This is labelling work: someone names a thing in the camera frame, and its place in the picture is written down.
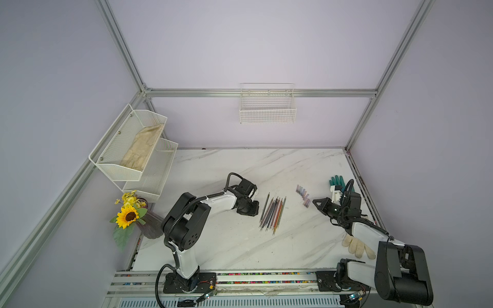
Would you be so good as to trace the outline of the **thin dark pencil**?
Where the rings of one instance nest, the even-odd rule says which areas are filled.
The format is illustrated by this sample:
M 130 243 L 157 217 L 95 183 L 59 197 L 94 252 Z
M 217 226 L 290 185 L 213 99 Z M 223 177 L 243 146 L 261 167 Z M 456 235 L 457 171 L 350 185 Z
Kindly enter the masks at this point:
M 265 200 L 265 203 L 264 203 L 263 211 L 262 211 L 262 214 L 261 214 L 261 217 L 260 217 L 260 220 L 259 220 L 260 226 L 261 226 L 261 224 L 263 222 L 263 219 L 264 219 L 264 216 L 265 216 L 265 212 L 267 210 L 267 205 L 268 205 L 269 199 L 270 199 L 270 192 L 267 194 L 267 197 L 266 197 L 266 200 Z

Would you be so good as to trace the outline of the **black pencil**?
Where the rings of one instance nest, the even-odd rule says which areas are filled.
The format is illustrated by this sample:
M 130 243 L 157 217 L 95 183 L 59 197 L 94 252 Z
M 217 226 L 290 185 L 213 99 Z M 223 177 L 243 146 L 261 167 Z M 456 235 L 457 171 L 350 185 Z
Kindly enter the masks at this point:
M 263 220 L 263 222 L 261 224 L 261 230 L 263 230 L 266 227 L 266 225 L 268 224 L 269 219 L 270 219 L 270 216 L 271 216 L 271 212 L 273 211 L 273 208 L 274 208 L 275 204 L 276 204 L 276 200 L 273 198 L 271 200 L 271 203 L 270 203 L 268 209 L 267 209 L 267 213 L 266 213 L 266 215 L 264 217 L 264 220 Z

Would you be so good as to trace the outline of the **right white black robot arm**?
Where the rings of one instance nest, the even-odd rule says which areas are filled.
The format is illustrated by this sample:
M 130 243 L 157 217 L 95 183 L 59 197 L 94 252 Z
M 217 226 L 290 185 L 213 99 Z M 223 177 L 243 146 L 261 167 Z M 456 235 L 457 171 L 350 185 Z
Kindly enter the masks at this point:
M 386 230 L 362 216 L 361 196 L 345 191 L 338 203 L 330 198 L 313 200 L 331 223 L 369 247 L 375 254 L 371 265 L 341 259 L 334 271 L 316 273 L 321 291 L 353 288 L 375 290 L 383 300 L 430 306 L 434 295 L 424 250 L 394 239 Z

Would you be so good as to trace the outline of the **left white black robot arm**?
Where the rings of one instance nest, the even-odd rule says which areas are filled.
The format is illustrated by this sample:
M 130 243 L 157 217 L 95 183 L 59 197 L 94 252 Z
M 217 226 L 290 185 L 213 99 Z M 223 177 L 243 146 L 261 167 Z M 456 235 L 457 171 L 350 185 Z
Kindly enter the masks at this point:
M 259 202 L 254 200 L 257 186 L 240 178 L 240 183 L 226 183 L 223 190 L 197 197 L 183 193 L 164 218 L 161 228 L 164 244 L 173 254 L 174 272 L 180 282 L 193 284 L 200 273 L 194 246 L 200 239 L 210 215 L 235 210 L 242 216 L 254 217 L 259 212 Z

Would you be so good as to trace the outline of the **green rubber glove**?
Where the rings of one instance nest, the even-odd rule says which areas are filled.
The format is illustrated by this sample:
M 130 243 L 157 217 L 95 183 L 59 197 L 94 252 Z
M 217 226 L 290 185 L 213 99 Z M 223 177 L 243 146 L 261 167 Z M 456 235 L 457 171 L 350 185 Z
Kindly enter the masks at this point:
M 331 192 L 338 191 L 341 193 L 345 192 L 346 188 L 348 187 L 348 185 L 345 183 L 344 177 L 340 175 L 335 175 L 331 177 L 329 180 L 329 186 Z

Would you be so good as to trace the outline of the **beige fabric glove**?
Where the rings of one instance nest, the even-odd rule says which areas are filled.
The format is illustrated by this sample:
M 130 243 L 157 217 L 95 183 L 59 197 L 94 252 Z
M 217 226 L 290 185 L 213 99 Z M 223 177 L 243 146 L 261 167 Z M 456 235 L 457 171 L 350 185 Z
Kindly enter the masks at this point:
M 343 247 L 347 247 L 350 254 L 357 259 L 361 259 L 365 254 L 370 260 L 376 259 L 376 253 L 359 239 L 347 234 L 342 242 Z

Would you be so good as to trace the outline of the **lower white mesh shelf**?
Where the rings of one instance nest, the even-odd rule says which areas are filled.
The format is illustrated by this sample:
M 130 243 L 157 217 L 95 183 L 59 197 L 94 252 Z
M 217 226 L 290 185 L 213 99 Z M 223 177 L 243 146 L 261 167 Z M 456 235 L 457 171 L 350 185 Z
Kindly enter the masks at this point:
M 140 181 L 126 182 L 123 192 L 135 191 L 138 197 L 144 198 L 149 203 L 157 202 L 172 168 L 177 148 L 177 143 L 160 138 Z

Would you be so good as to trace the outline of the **white mesh shelf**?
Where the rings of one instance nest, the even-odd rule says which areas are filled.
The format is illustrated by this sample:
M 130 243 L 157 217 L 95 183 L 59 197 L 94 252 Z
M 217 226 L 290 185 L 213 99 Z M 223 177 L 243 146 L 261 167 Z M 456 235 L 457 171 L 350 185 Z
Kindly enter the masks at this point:
M 116 133 L 103 150 L 96 147 L 89 155 L 89 160 L 103 172 L 111 181 L 137 182 L 150 160 L 152 151 L 155 150 L 157 141 L 151 143 L 150 149 L 145 150 L 145 158 L 142 166 L 128 167 L 124 158 L 130 153 L 137 134 L 147 128 L 156 128 L 157 136 L 163 133 L 167 117 L 149 110 L 134 110 L 126 116 Z
M 177 148 L 177 143 L 160 138 L 140 181 L 126 182 L 123 192 L 135 191 L 138 197 L 144 198 L 149 203 L 157 202 L 172 168 Z

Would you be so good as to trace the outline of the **dark ribbed vase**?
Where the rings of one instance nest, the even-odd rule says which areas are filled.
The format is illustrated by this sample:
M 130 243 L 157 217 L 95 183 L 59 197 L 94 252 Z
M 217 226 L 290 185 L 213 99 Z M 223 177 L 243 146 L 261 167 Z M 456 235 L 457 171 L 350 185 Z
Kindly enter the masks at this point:
M 148 210 L 143 218 L 139 218 L 136 221 L 137 227 L 142 232 L 143 236 L 148 239 L 157 239 L 163 235 L 163 228 L 161 227 L 163 218 L 152 210 Z

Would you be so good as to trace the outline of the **artificial sunflower bouquet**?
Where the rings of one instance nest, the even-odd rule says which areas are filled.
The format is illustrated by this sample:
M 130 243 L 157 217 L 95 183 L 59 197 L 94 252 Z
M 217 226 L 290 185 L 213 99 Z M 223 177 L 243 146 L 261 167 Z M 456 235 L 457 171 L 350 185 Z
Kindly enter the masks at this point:
M 144 217 L 148 212 L 148 204 L 140 198 L 137 191 L 124 193 L 115 201 L 119 212 L 110 220 L 115 225 L 112 233 L 113 240 L 120 251 L 123 251 L 134 232 L 137 223 L 145 225 Z

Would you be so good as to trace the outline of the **upper white mesh shelf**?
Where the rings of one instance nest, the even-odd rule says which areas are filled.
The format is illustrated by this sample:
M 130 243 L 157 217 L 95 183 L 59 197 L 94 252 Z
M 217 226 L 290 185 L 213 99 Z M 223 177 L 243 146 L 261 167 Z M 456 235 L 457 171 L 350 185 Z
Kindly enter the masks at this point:
M 152 151 L 155 150 L 157 141 L 151 143 L 150 149 L 145 150 L 145 158 L 142 166 L 128 167 L 124 158 L 130 153 L 137 134 L 147 128 L 156 128 L 157 136 L 163 133 L 167 117 L 149 110 L 134 110 L 126 116 L 116 133 L 103 150 L 96 147 L 89 155 L 89 160 L 103 172 L 111 181 L 137 182 L 150 160 Z

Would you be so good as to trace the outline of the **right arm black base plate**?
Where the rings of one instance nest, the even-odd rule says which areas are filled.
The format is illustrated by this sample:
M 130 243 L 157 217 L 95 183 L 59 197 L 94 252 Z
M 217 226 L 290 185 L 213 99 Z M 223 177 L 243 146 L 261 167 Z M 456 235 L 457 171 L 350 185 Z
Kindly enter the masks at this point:
M 315 275 L 320 292 L 339 293 L 343 291 L 343 288 L 338 283 L 337 272 L 335 270 L 317 271 Z

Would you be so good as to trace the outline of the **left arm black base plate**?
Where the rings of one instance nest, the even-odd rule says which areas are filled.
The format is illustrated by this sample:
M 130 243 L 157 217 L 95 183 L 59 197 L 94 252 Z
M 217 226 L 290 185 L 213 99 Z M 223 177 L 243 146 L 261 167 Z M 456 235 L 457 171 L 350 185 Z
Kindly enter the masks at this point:
M 212 272 L 196 273 L 185 279 L 177 273 L 168 273 L 162 288 L 164 294 L 206 293 L 216 286 L 217 274 Z

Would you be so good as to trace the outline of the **aluminium frame profile back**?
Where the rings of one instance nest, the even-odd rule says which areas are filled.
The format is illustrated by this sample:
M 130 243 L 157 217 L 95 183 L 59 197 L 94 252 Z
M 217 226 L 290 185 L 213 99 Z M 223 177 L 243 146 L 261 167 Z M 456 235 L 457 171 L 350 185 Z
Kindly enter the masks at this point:
M 373 98 L 376 89 L 148 89 L 151 98 L 236 98 L 292 96 L 294 98 Z

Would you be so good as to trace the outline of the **aluminium front rail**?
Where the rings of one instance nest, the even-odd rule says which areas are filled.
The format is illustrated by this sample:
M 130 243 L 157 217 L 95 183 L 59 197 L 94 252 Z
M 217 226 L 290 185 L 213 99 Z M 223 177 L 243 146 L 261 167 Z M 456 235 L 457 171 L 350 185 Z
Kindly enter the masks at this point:
M 386 301 L 377 291 L 353 288 L 339 293 L 318 290 L 317 271 L 306 269 L 205 270 L 217 274 L 206 293 L 164 294 L 166 275 L 151 272 L 115 274 L 103 307 L 406 307 Z

